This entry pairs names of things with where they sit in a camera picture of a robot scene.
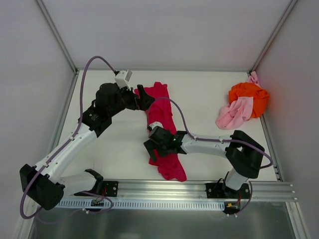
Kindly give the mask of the magenta t shirt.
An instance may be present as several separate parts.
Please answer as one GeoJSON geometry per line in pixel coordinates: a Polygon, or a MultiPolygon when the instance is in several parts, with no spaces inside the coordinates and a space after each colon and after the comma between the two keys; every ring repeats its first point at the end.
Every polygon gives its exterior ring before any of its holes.
{"type": "Polygon", "coordinates": [[[147,110],[148,125],[159,122],[159,128],[148,126],[150,139],[144,143],[150,154],[149,164],[156,166],[159,174],[165,180],[176,179],[180,182],[187,180],[186,173],[179,161],[178,153],[181,151],[176,136],[176,127],[173,121],[173,114],[167,84],[155,82],[152,87],[146,87],[145,92],[156,99],[150,109],[147,110]]]}

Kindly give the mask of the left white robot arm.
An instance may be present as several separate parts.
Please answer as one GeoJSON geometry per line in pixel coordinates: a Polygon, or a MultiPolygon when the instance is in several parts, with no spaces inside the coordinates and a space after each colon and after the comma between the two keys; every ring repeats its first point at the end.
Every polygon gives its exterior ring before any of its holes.
{"type": "Polygon", "coordinates": [[[146,111],[155,101],[142,85],[138,92],[116,83],[102,84],[90,107],[80,114],[78,124],[59,146],[34,166],[25,164],[19,171],[23,198],[30,197],[43,209],[51,210],[63,197],[103,191],[103,176],[93,169],[62,177],[68,165],[112,123],[112,117],[125,109],[146,111]]]}

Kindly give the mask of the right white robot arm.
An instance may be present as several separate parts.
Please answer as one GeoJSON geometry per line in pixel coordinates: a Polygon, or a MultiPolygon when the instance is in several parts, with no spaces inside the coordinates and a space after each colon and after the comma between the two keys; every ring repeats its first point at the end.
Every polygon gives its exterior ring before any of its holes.
{"type": "Polygon", "coordinates": [[[144,146],[153,161],[160,157],[178,154],[201,153],[227,159],[232,169],[222,183],[207,191],[208,197],[235,199],[243,196],[240,189],[248,179],[259,176],[264,148],[249,135],[235,130],[230,136],[217,139],[187,131],[171,133],[161,126],[149,127],[148,140],[144,146]]]}

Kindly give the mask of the pink t shirt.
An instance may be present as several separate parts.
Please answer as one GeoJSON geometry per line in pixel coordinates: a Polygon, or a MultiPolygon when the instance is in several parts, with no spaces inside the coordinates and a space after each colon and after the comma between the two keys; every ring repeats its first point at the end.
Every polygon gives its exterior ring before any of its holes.
{"type": "MultiPolygon", "coordinates": [[[[252,72],[246,82],[260,86],[256,72],[252,72]]],[[[228,103],[221,108],[216,125],[220,129],[238,128],[251,118],[252,107],[252,97],[239,97],[238,100],[233,101],[231,104],[228,103]]]]}

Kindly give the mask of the orange t shirt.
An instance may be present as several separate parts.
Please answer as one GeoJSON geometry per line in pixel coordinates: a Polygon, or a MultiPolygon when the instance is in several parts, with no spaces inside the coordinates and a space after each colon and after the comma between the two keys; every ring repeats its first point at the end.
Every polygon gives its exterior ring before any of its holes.
{"type": "Polygon", "coordinates": [[[252,97],[253,107],[251,118],[260,117],[266,110],[270,98],[269,93],[250,82],[239,83],[231,88],[228,93],[229,103],[238,100],[239,97],[252,97]]]}

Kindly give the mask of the aluminium mounting rail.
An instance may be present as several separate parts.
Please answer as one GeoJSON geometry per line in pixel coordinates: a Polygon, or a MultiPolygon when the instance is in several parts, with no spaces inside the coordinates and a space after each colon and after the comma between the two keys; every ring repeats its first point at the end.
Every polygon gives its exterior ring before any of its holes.
{"type": "MultiPolygon", "coordinates": [[[[119,180],[117,197],[137,200],[206,200],[205,184],[215,181],[119,180]]],[[[258,202],[297,202],[290,182],[252,181],[252,200],[258,202]]]]}

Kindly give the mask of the left aluminium frame post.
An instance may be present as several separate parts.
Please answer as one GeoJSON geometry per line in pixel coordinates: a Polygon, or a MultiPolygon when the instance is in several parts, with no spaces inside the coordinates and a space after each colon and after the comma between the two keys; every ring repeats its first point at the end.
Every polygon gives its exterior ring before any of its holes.
{"type": "Polygon", "coordinates": [[[69,68],[71,69],[72,73],[74,75],[76,75],[78,73],[78,68],[76,67],[69,51],[67,50],[67,47],[66,47],[58,29],[57,29],[44,1],[43,0],[34,0],[34,3],[38,7],[45,23],[47,24],[55,42],[58,45],[58,48],[60,49],[64,59],[66,60],[66,62],[68,64],[69,68]]]}

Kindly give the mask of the aluminium frame post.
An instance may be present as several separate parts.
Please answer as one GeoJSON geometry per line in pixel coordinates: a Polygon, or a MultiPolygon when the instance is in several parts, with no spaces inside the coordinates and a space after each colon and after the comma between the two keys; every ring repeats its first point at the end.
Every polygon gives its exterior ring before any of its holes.
{"type": "Polygon", "coordinates": [[[267,55],[268,51],[271,49],[273,43],[275,42],[279,32],[285,25],[286,21],[288,20],[289,16],[293,12],[294,8],[296,7],[299,0],[290,0],[288,5],[285,7],[282,15],[280,16],[278,22],[276,23],[274,29],[272,30],[270,36],[268,37],[264,47],[262,48],[261,52],[259,53],[256,61],[248,71],[248,74],[251,74],[253,71],[256,71],[259,65],[262,63],[263,59],[267,55]]]}
{"type": "Polygon", "coordinates": [[[34,3],[38,7],[45,23],[47,24],[55,42],[58,45],[58,48],[60,49],[64,59],[66,60],[66,62],[68,64],[69,68],[71,69],[72,73],[74,75],[76,75],[78,73],[78,68],[76,67],[69,51],[67,50],[67,47],[66,47],[58,29],[57,29],[44,1],[43,0],[34,0],[34,3]]]}

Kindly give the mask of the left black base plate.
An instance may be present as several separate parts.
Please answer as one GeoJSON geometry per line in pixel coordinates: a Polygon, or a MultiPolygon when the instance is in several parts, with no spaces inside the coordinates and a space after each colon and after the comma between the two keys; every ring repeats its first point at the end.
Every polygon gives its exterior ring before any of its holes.
{"type": "Polygon", "coordinates": [[[107,181],[103,180],[97,182],[93,189],[86,191],[87,193],[91,193],[98,196],[106,196],[106,197],[117,197],[118,194],[118,181],[107,181]]]}

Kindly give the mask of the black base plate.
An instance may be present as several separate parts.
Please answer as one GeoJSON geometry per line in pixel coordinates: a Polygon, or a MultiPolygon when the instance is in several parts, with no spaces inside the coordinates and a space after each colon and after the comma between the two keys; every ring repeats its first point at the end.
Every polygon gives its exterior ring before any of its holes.
{"type": "Polygon", "coordinates": [[[87,193],[91,193],[98,196],[106,196],[106,197],[117,197],[118,194],[118,181],[107,181],[103,180],[97,182],[93,189],[86,191],[87,193]]]}
{"type": "Polygon", "coordinates": [[[221,182],[205,184],[206,196],[208,199],[249,199],[251,191],[247,183],[242,184],[239,190],[233,190],[221,182]]]}

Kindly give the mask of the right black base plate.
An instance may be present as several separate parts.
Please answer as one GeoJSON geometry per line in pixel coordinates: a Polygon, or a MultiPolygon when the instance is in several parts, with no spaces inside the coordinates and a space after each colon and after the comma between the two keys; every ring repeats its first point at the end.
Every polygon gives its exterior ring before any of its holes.
{"type": "Polygon", "coordinates": [[[247,183],[242,184],[239,190],[233,190],[221,182],[205,184],[206,196],[208,199],[249,199],[251,191],[247,183]]]}

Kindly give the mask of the right aluminium frame post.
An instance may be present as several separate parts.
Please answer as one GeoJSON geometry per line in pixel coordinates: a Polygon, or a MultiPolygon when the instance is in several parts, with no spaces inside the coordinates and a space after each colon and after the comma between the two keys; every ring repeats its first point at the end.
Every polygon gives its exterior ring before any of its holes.
{"type": "Polygon", "coordinates": [[[288,5],[285,7],[282,15],[280,16],[278,22],[276,23],[274,29],[272,30],[270,36],[268,37],[264,47],[262,48],[261,52],[259,53],[256,61],[248,71],[248,74],[251,74],[253,71],[256,71],[259,65],[262,63],[263,59],[267,55],[268,51],[271,49],[273,43],[275,42],[279,32],[285,25],[286,21],[288,20],[289,16],[293,12],[294,8],[296,7],[299,0],[290,0],[288,5]]]}

